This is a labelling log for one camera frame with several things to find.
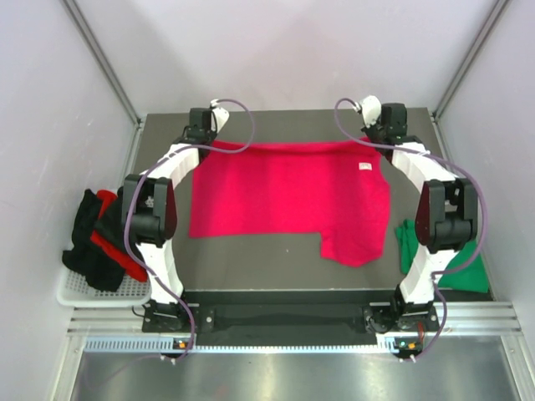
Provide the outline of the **pink t shirt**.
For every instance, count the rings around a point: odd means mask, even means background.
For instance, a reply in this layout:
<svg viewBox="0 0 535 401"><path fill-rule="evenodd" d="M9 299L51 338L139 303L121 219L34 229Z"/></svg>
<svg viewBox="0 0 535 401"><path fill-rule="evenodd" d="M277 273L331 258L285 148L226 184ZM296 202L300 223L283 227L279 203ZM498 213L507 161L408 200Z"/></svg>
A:
<svg viewBox="0 0 535 401"><path fill-rule="evenodd" d="M376 150L353 141L214 145L193 172L190 237L316 233L325 259L360 267L382 257L390 186Z"/></svg>

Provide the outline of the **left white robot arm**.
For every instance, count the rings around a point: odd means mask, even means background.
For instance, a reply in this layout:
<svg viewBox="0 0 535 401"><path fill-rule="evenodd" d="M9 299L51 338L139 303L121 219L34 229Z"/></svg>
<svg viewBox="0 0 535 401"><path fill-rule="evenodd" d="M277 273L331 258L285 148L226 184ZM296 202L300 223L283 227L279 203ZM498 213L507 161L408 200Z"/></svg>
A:
<svg viewBox="0 0 535 401"><path fill-rule="evenodd" d="M211 145L228 120L229 112L215 105L191 109L189 124L181 136L158 159L154 169L144 172L147 178L138 196L134 194L142 175L127 175L123 184L121 224L130 222L131 252L150 268L150 298L167 304L160 320L171 331L184 329L190 319L188 309L176 303L184 286L172 253L177 227L174 189L207 157L209 150L197 146Z"/></svg>

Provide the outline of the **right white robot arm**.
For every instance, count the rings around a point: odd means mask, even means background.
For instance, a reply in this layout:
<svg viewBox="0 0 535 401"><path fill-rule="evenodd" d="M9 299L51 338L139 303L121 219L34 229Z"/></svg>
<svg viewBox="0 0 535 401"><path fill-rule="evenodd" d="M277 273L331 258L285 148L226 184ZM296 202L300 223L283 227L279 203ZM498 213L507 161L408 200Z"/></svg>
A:
<svg viewBox="0 0 535 401"><path fill-rule="evenodd" d="M409 273L396 288L392 324L412 329L423 308L434 299L434 285L460 250L474 240L478 228L478 196L474 185L446 168L423 143L407 134L403 104L382 104L375 96L361 102L368 139L420 193L415 217L418 241Z"/></svg>

